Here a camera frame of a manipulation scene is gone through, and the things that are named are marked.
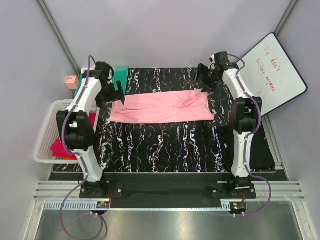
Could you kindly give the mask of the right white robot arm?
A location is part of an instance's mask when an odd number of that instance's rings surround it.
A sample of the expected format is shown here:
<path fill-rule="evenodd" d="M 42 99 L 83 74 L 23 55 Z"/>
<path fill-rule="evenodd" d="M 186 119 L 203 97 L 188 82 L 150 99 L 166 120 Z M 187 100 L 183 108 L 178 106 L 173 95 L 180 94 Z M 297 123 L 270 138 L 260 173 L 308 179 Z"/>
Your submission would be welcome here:
<path fill-rule="evenodd" d="M 251 188 L 251 145 L 254 134 L 261 126 L 263 100 L 255 97 L 243 81 L 240 71 L 246 66 L 239 57 L 221 51 L 209 59 L 210 65 L 200 63 L 192 80 L 203 85 L 201 92 L 213 93 L 219 82 L 228 87 L 233 104 L 229 114 L 229 126 L 234 136 L 233 163 L 226 188 L 232 198 L 242 198 Z"/>

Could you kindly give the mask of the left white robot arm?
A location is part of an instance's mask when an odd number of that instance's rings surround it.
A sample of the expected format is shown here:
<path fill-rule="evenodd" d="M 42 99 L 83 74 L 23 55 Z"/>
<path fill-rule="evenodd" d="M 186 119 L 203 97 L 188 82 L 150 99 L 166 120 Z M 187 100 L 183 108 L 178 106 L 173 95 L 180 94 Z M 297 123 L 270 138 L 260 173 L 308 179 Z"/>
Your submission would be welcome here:
<path fill-rule="evenodd" d="M 120 81 L 114 81 L 115 71 L 106 62 L 98 61 L 93 70 L 83 73 L 82 83 L 74 100 L 66 110 L 56 114 L 59 137 L 64 150 L 75 156 L 83 172 L 82 191 L 103 198 L 108 184 L 94 151 L 96 132 L 89 115 L 92 108 L 104 103 L 125 102 Z"/>

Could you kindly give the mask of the green cutting mat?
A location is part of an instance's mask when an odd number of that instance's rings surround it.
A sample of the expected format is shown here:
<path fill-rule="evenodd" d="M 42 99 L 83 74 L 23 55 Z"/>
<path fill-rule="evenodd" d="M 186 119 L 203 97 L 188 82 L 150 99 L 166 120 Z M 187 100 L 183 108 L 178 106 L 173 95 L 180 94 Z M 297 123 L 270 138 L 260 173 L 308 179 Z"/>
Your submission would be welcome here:
<path fill-rule="evenodd" d="M 79 75 L 79 86 L 77 87 L 77 89 L 74 92 L 74 97 L 77 95 L 78 91 L 80 90 L 81 87 L 81 83 L 83 80 L 83 74 L 85 72 L 86 68 L 82 68 L 80 75 Z M 129 68 L 127 66 L 119 66 L 115 68 L 115 76 L 113 78 L 113 84 L 114 84 L 114 88 L 117 91 L 118 87 L 117 87 L 117 82 L 121 83 L 121 87 L 123 90 L 124 95 L 127 92 L 127 85 L 128 85 L 128 73 L 129 73 Z"/>

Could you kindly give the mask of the pink cube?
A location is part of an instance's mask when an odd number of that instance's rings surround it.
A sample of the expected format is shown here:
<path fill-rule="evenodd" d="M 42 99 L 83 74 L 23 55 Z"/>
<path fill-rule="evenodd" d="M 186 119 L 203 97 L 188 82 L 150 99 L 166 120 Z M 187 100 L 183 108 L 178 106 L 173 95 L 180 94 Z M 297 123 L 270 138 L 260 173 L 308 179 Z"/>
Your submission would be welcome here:
<path fill-rule="evenodd" d="M 79 85 L 78 78 L 75 75 L 67 76 L 64 83 L 67 86 L 67 88 L 70 90 L 76 90 Z"/>

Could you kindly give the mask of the black marble pattern mat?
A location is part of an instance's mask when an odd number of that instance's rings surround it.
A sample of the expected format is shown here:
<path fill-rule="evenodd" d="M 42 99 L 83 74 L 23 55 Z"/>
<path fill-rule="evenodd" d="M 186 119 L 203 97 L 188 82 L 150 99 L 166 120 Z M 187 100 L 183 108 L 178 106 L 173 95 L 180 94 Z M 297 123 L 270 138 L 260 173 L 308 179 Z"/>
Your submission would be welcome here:
<path fill-rule="evenodd" d="M 191 67 L 130 68 L 126 95 L 200 89 L 199 83 L 189 85 L 194 72 Z M 112 103 L 106 103 L 93 145 L 98 164 L 105 173 L 226 173 L 217 128 L 229 125 L 232 101 L 220 82 L 208 95 L 213 121 L 162 124 L 110 122 Z M 251 171 L 283 174 L 274 162 L 274 168 Z"/>

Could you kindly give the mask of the white plastic laundry basket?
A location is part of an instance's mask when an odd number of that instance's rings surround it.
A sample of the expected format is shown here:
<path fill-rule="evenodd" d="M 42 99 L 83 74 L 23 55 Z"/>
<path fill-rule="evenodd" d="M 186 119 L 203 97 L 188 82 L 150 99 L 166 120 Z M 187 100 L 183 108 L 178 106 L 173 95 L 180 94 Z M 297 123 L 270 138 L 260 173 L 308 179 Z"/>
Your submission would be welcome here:
<path fill-rule="evenodd" d="M 72 99 L 55 101 L 46 115 L 43 127 L 41 129 L 33 158 L 37 163 L 44 164 L 77 164 L 78 160 L 67 160 L 52 156 L 51 146 L 59 138 L 56 114 L 58 111 L 64 111 L 73 102 Z"/>

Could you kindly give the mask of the white whiteboard with red writing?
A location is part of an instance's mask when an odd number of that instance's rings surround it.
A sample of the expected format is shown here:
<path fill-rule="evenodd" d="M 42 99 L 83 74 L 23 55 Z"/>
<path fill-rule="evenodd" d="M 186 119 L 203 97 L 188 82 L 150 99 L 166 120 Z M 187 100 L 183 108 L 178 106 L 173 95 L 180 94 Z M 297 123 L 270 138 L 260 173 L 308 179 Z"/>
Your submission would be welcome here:
<path fill-rule="evenodd" d="M 274 33 L 269 33 L 242 57 L 240 75 L 264 116 L 307 92 L 308 86 Z"/>

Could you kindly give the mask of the magenta t shirt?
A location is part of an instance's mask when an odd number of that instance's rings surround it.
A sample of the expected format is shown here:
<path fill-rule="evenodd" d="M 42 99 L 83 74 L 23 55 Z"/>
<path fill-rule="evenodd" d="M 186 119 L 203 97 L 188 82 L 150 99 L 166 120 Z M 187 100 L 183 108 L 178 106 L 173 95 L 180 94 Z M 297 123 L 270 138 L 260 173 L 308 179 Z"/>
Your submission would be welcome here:
<path fill-rule="evenodd" d="M 92 126 L 94 126 L 95 124 L 95 120 L 96 120 L 96 113 L 91 112 L 89 114 L 89 120 Z M 63 160 L 77 160 L 77 157 L 75 155 L 70 155 L 68 154 L 64 147 L 63 144 L 60 140 L 60 137 L 58 137 L 56 139 L 56 141 L 53 143 L 53 145 L 50 147 L 51 150 L 51 156 L 52 157 L 56 157 L 56 158 L 62 158 Z"/>

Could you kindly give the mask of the aluminium rail frame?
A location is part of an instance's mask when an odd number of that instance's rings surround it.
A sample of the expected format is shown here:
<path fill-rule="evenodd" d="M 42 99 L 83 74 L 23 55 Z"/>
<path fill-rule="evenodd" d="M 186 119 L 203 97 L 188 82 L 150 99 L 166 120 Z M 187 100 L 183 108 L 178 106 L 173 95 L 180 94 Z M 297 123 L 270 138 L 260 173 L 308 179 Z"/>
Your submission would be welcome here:
<path fill-rule="evenodd" d="M 290 202 L 303 239 L 316 240 L 318 236 L 305 204 L 305 198 L 298 181 L 252 181 L 256 191 L 255 199 L 213 199 L 200 195 L 182 196 L 130 196 L 124 199 L 80 198 L 81 188 L 77 181 L 39 181 L 28 215 L 24 240 L 34 240 L 42 214 L 47 210 L 81 211 L 213 211 L 229 212 L 231 204 L 246 202 Z"/>

